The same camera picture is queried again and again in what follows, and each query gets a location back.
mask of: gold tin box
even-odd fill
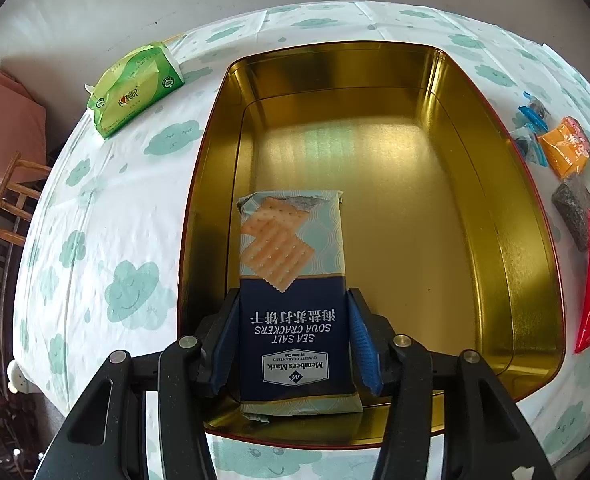
[[[562,297],[546,218],[482,94],[443,51],[351,41],[230,66],[187,204],[179,333],[239,284],[235,202],[257,190],[339,189],[347,286],[429,350],[476,348],[514,399],[562,364]],[[207,431],[278,446],[381,443],[389,399],[363,413],[244,418],[225,389]],[[433,395],[433,430],[444,410]]]

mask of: white tablecloth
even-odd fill
[[[325,2],[259,10],[186,32],[169,45],[185,86],[108,140],[86,112],[30,226],[15,298],[14,354],[63,413],[111,351],[136,356],[175,339],[185,203],[227,67],[249,54],[340,40],[437,46],[472,78],[508,130],[523,124],[517,107],[528,91],[544,102],[553,122],[572,115],[590,133],[590,85],[573,67],[546,46],[456,14],[381,2]],[[590,434],[590,348],[573,354],[586,257],[550,201],[559,184],[552,170],[536,164],[529,169],[559,258],[567,342],[559,374],[519,406],[556,462]],[[155,480],[161,478],[155,394],[149,395],[147,421]],[[218,437],[209,442],[220,479],[357,480],[371,475],[378,453],[275,451]],[[440,474],[442,442],[441,436],[431,441],[431,480]]]

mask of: cracker image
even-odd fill
[[[315,254],[315,249],[297,238],[277,219],[262,221],[252,243],[240,260],[280,292],[284,292]]]
[[[272,196],[264,199],[261,206],[246,222],[242,224],[240,232],[244,235],[259,236],[262,227],[268,220],[276,220],[293,233],[309,218],[310,213],[288,204],[286,200],[279,200]]]

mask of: smiling cloud print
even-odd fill
[[[309,18],[302,22],[292,23],[291,27],[299,28],[323,28],[323,27],[335,27],[340,23],[338,20],[331,20],[330,18]]]
[[[344,7],[341,4],[326,4],[326,5],[311,5],[308,8],[309,9],[314,9],[314,10],[330,10],[330,9],[341,9],[342,7]]]
[[[533,54],[527,52],[523,48],[516,48],[516,50],[522,57],[525,57],[526,59],[530,59],[531,61],[539,61],[535,56],[533,56]]]
[[[63,243],[59,253],[59,261],[66,269],[70,269],[76,260],[86,256],[86,235],[81,231],[73,231]]]
[[[215,467],[222,471],[234,471],[250,478],[279,478],[296,473],[304,464],[317,462],[322,454],[304,449],[256,446],[236,440],[216,440],[213,442],[213,457]]]
[[[45,267],[40,270],[37,282],[40,288],[40,294],[44,299],[44,305],[46,305],[55,296],[55,291],[59,285],[59,276],[57,276],[57,272],[53,266]]]
[[[206,54],[200,56],[200,61],[202,63],[208,63],[217,59],[228,59],[234,56],[237,53],[237,49],[232,46],[227,46],[224,48],[218,48],[217,50],[211,50]]]
[[[572,404],[562,413],[555,428],[544,438],[542,447],[547,454],[560,449],[572,449],[577,444],[576,440],[581,438],[586,420],[586,415],[582,411],[583,405],[582,401]]]
[[[537,98],[550,103],[549,93],[542,86],[535,83],[526,82],[526,87],[532,94],[535,94]]]
[[[484,48],[484,43],[464,34],[451,34],[449,38],[454,44],[459,46],[464,46],[466,48]]]
[[[266,15],[270,16],[271,14],[278,14],[279,12],[291,12],[291,10],[299,9],[301,6],[299,5],[286,5],[281,7],[273,7],[272,9],[268,9],[266,11]]]
[[[414,16],[415,18],[434,18],[434,15],[427,12],[421,12],[420,10],[400,10],[399,13],[406,16]]]
[[[475,50],[472,50],[470,48],[464,48],[462,46],[449,45],[445,47],[444,50],[446,50],[449,54],[457,54],[458,56],[469,59],[471,61],[482,61],[484,59],[482,57],[482,54],[480,54],[479,52],[476,52]]]
[[[66,352],[68,346],[61,334],[57,334],[50,340],[48,345],[48,362],[50,372],[55,375],[62,375],[66,371]]]
[[[32,267],[37,262],[37,258],[40,257],[40,248],[37,246],[35,242],[33,242],[32,247],[30,248],[30,253],[28,254],[28,266]]]
[[[115,268],[112,283],[106,287],[108,321],[121,322],[130,330],[156,330],[166,320],[166,314],[177,298],[170,289],[159,285],[159,268],[147,262],[136,269],[129,261]]]
[[[479,76],[485,77],[486,79],[492,81],[496,85],[504,86],[507,88],[511,86],[516,86],[515,81],[513,81],[504,72],[502,72],[501,70],[497,70],[496,68],[492,68],[487,65],[480,65],[475,67],[475,72],[477,72]]]
[[[320,480],[363,480],[372,478],[377,454],[329,455],[313,464]]]
[[[91,159],[86,158],[77,163],[75,168],[70,170],[70,174],[66,179],[66,185],[73,187],[79,184],[82,179],[91,171]]]
[[[22,349],[27,352],[30,341],[28,340],[28,324],[25,319],[22,319],[19,323],[19,341],[22,344]]]
[[[79,190],[77,195],[77,203],[81,209],[87,209],[90,205],[97,200],[99,195],[106,189],[107,180],[106,177],[99,175],[88,182],[86,182]]]
[[[230,36],[231,34],[235,34],[240,28],[243,28],[243,27],[244,27],[244,25],[238,25],[237,27],[230,27],[225,30],[217,29],[217,30],[219,30],[219,32],[216,32],[210,38],[208,38],[206,40],[206,43],[212,43],[213,41],[221,40],[222,38]]]
[[[213,73],[213,69],[209,66],[200,68],[199,70],[193,70],[184,74],[184,84],[190,84],[197,81],[197,79],[204,77],[205,75]]]
[[[578,356],[578,362],[573,368],[573,374],[580,388],[590,386],[590,346]]]
[[[204,133],[197,121],[171,124],[152,137],[144,149],[145,155],[168,155],[181,150],[189,142],[193,142]]]

